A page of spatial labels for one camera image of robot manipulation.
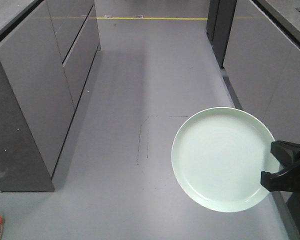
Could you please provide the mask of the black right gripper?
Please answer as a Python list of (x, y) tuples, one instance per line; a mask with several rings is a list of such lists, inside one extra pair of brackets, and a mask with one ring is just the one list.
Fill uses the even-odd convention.
[(260, 184), (269, 192), (300, 193), (300, 144), (276, 140), (270, 145), (270, 153), (283, 169), (275, 173), (262, 171)]

